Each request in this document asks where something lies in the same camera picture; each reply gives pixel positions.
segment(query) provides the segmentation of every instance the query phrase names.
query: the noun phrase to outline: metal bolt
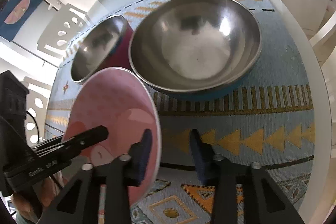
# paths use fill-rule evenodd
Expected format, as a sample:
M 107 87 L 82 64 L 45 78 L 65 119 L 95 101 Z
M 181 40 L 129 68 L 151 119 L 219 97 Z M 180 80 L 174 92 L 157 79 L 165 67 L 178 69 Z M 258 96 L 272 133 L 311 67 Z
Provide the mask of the metal bolt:
M 224 159 L 224 157 L 221 154 L 214 154 L 213 155 L 213 160 L 215 160 L 215 161 L 221 161 L 223 159 Z
M 93 168 L 93 165 L 92 164 L 83 164 L 82 165 L 82 170 L 84 171 L 89 171 Z
M 251 167 L 253 169 L 260 169 L 261 168 L 261 164 L 258 163 L 257 161 L 254 161 L 254 162 L 251 163 Z
M 127 160 L 130 160 L 131 159 L 131 156 L 129 154 L 123 154 L 119 157 L 119 160 L 121 161 L 127 161 Z

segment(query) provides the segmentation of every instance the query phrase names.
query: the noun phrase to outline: metal bowl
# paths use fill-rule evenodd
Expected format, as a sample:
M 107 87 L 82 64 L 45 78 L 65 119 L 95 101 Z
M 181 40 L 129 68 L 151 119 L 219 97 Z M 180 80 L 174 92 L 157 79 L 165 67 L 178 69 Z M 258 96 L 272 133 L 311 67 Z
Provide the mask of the metal bowl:
M 133 33 L 134 72 L 164 93 L 204 93 L 241 79 L 261 52 L 254 15 L 234 0 L 172 0 Z
M 133 33 L 127 20 L 114 15 L 94 27 L 81 43 L 71 67 L 71 78 L 83 84 L 95 72 L 112 66 L 130 68 L 128 45 Z

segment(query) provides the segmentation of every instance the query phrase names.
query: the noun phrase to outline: pink bowl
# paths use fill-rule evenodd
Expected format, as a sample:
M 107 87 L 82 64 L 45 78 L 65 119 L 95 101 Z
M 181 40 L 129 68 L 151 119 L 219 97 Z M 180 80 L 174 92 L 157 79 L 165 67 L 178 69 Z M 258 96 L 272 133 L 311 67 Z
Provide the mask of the pink bowl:
M 152 98 L 139 78 L 129 70 L 106 68 L 87 80 L 73 104 L 63 140 L 98 125 L 107 127 L 108 138 L 81 153 L 94 166 L 109 163 L 127 153 L 133 143 L 140 141 L 145 128 L 152 131 L 153 143 L 145 178 L 139 187 L 128 188 L 132 205 L 155 181 L 161 159 L 161 129 Z

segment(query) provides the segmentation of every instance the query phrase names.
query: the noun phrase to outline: white table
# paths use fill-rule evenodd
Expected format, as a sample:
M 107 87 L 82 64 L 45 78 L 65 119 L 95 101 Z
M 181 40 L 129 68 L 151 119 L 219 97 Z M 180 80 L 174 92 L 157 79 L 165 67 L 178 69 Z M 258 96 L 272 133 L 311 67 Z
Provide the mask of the white table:
M 89 11 L 89 17 L 95 22 L 131 1 L 135 0 L 100 0 Z M 315 157 L 308 189 L 299 210 L 305 223 L 308 223 L 318 205 L 329 168 L 332 131 L 328 93 L 319 63 L 303 30 L 281 0 L 270 0 L 270 2 L 280 13 L 300 52 L 314 104 Z

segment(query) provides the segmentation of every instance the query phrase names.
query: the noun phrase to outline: table runner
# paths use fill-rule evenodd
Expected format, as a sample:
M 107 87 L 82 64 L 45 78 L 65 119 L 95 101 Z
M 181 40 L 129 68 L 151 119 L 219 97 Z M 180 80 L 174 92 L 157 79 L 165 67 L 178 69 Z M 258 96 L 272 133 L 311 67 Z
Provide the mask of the table runner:
M 152 10 L 169 0 L 136 0 L 109 15 L 123 15 L 135 29 Z M 296 209 L 303 201 L 314 158 L 314 109 L 300 54 L 269 0 L 236 0 L 260 23 L 263 49 L 240 86 L 211 101 L 181 101 L 147 87 L 160 116 L 162 160 L 155 185 L 132 207 L 134 223 L 208 223 L 214 189 L 203 187 L 189 152 L 189 130 L 231 161 L 258 161 Z M 51 91 L 46 135 L 66 130 L 81 86 L 71 81 L 70 67 L 80 37 L 69 45 Z M 239 223 L 243 197 L 237 185 Z

